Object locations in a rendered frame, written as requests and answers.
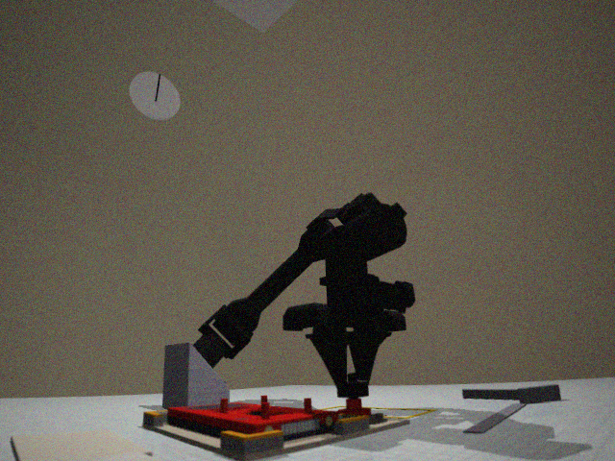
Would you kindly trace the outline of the black wheel with grey hub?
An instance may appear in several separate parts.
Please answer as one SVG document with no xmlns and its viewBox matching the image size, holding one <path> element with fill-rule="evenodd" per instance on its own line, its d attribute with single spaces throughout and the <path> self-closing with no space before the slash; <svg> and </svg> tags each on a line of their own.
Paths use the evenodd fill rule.
<svg viewBox="0 0 615 461">
<path fill-rule="evenodd" d="M 337 390 L 337 397 L 343 399 L 355 399 L 369 396 L 368 381 L 358 380 L 356 382 L 348 382 L 346 390 Z"/>
</svg>

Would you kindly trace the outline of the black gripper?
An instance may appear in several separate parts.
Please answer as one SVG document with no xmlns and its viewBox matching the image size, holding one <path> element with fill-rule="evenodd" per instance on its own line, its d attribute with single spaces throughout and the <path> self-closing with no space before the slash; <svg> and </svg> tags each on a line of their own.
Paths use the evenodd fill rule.
<svg viewBox="0 0 615 461">
<path fill-rule="evenodd" d="M 356 271 L 355 271 L 356 270 Z M 327 286 L 327 304 L 309 303 L 289 306 L 283 315 L 283 330 L 303 331 L 320 354 L 337 390 L 347 386 L 347 345 L 358 380 L 370 381 L 375 356 L 390 331 L 406 330 L 406 318 L 399 311 L 384 310 L 367 303 L 346 306 L 347 289 L 352 279 L 373 280 L 368 268 L 358 264 L 336 265 L 319 278 Z M 347 331 L 353 328 L 353 331 Z"/>
</svg>

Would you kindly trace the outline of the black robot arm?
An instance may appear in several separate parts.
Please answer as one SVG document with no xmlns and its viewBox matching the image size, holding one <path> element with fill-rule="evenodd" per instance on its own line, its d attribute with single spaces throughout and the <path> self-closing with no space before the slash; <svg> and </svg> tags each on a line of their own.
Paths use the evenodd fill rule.
<svg viewBox="0 0 615 461">
<path fill-rule="evenodd" d="M 248 345 L 258 328 L 260 312 L 272 303 L 306 268 L 324 260 L 326 269 L 336 265 L 358 264 L 402 247 L 406 243 L 406 211 L 398 204 L 382 204 L 369 192 L 355 197 L 342 208 L 326 209 L 307 225 L 299 247 L 273 274 L 248 297 L 223 305 L 200 327 L 202 336 L 193 345 L 212 369 L 224 356 L 233 360 Z M 335 227 L 328 219 L 343 224 Z M 415 303 L 412 283 L 396 280 L 381 282 L 376 276 L 352 279 L 346 306 L 371 304 L 379 313 L 384 309 L 406 314 Z M 357 300 L 358 298 L 358 300 Z M 350 304 L 349 304 L 350 303 Z M 234 347 L 231 348 L 209 325 L 212 324 Z"/>
</svg>

